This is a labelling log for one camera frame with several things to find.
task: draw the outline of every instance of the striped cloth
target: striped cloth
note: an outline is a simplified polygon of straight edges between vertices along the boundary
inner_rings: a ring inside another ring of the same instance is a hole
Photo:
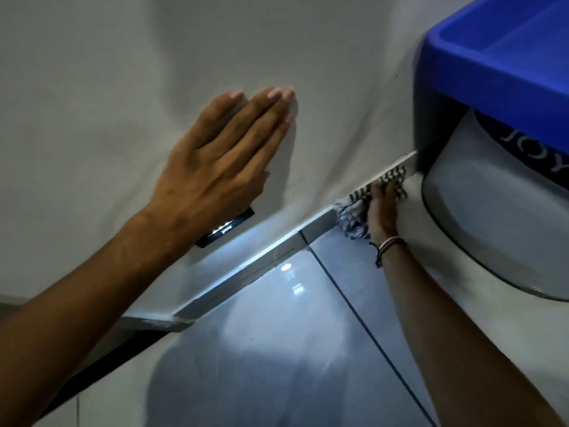
[[[395,166],[379,177],[378,181],[382,187],[385,187],[394,178],[399,181],[397,187],[395,187],[395,200],[401,200],[407,197],[407,192],[403,189],[405,166]],[[352,240],[355,238],[369,238],[367,210],[371,201],[370,183],[333,205],[333,210],[336,212],[336,225],[344,231],[345,236],[350,237]]]

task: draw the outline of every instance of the wall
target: wall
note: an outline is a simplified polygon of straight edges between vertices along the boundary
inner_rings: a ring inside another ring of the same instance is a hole
[[[469,1],[0,0],[0,295],[38,294],[108,240],[214,95],[294,86],[255,217],[130,310],[173,312],[416,147],[416,49]]]

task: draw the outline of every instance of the hand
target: hand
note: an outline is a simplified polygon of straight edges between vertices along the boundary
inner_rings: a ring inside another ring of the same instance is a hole
[[[367,212],[367,223],[372,241],[378,246],[390,237],[397,236],[397,207],[395,206],[395,187],[397,180],[391,180],[381,189],[379,181],[372,183],[372,203]]]
[[[152,200],[137,216],[150,223],[170,262],[263,192],[265,168],[293,119],[293,98],[292,88],[267,88],[224,126],[244,95],[222,94],[175,146]]]

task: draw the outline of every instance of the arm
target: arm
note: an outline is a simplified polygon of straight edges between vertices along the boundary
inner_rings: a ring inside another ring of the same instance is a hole
[[[0,425],[31,425],[122,313],[204,233],[245,211],[290,126],[292,89],[226,93],[174,148],[149,205],[0,323]]]
[[[372,187],[372,240],[397,235],[393,190]],[[393,245],[383,268],[403,333],[443,427],[562,426],[537,389],[429,276],[406,246]]]

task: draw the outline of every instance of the tiled floor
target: tiled floor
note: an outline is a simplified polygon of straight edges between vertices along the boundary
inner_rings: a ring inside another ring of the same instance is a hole
[[[421,180],[406,181],[402,236],[569,421],[569,304],[524,294],[477,265],[426,212]],[[315,256],[301,251],[38,425],[432,425],[436,415],[373,248],[336,229],[311,247],[387,359]]]

